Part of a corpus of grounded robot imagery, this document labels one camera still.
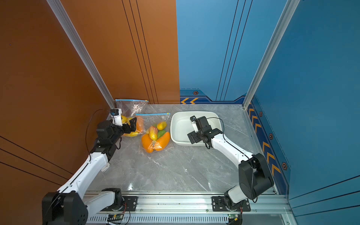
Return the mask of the yellow orange mango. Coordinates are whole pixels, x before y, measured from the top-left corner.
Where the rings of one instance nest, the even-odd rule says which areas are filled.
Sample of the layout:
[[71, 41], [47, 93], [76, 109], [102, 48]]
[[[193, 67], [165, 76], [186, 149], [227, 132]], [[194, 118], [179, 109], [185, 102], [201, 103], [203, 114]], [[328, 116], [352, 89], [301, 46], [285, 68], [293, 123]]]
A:
[[121, 123], [124, 124], [124, 123], [127, 123], [127, 117], [122, 115], [121, 116]]
[[158, 139], [158, 129], [154, 126], [149, 128], [149, 137], [151, 140], [156, 141]]

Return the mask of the clear zip-top bag blue zipper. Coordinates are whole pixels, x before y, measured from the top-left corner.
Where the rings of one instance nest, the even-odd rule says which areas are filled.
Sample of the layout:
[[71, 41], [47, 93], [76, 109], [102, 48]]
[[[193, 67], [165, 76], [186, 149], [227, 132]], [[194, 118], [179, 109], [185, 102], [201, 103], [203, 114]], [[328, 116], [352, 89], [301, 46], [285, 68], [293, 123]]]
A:
[[137, 117], [138, 116], [137, 114], [141, 114], [144, 111], [144, 109], [148, 105], [149, 101], [148, 100], [138, 100], [138, 99], [116, 99], [115, 103], [116, 103], [117, 108], [120, 108], [122, 110], [121, 115], [124, 115], [127, 117], [127, 123], [129, 124], [130, 119]]

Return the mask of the spare clear zip-top bag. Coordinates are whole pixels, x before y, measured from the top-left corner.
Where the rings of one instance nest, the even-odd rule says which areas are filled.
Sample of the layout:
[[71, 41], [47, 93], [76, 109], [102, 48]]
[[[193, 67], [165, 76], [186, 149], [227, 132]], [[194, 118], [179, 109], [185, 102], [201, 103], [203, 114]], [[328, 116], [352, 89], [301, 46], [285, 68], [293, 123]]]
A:
[[143, 131], [141, 132], [139, 151], [155, 153], [170, 147], [171, 143], [171, 113], [138, 113]]

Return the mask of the green yellow mango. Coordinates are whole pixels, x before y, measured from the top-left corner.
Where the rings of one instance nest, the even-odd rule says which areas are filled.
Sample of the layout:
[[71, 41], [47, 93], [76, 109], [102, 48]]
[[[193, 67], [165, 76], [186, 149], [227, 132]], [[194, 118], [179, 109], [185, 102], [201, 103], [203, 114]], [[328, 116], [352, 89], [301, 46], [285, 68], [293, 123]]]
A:
[[160, 130], [158, 133], [157, 133], [157, 138], [161, 138], [164, 134], [166, 133], [165, 130]]

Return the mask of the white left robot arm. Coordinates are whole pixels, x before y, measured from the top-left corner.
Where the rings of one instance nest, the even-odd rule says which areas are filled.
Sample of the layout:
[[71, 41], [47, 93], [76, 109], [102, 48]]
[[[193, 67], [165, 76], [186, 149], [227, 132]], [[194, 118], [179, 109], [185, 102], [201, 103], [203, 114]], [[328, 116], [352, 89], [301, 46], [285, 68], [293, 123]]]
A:
[[97, 139], [88, 158], [77, 172], [56, 192], [47, 193], [42, 200], [44, 225], [84, 225], [89, 217], [105, 208], [125, 209], [119, 188], [106, 188], [97, 196], [84, 201], [84, 195], [97, 174], [104, 169], [119, 150], [122, 136], [137, 129], [137, 118], [123, 123], [121, 116], [97, 125]]

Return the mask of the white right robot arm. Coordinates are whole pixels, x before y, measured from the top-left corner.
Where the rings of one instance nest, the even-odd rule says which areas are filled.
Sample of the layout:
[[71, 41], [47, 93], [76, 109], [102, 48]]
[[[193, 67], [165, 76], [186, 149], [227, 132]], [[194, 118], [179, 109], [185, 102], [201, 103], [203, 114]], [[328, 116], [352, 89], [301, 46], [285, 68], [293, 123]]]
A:
[[224, 203], [230, 211], [236, 211], [246, 200], [257, 198], [274, 186], [273, 175], [263, 154], [253, 154], [227, 139], [223, 131], [212, 128], [208, 119], [190, 117], [194, 131], [188, 133], [192, 144], [203, 142], [207, 149], [214, 148], [238, 167], [239, 183], [224, 193]]

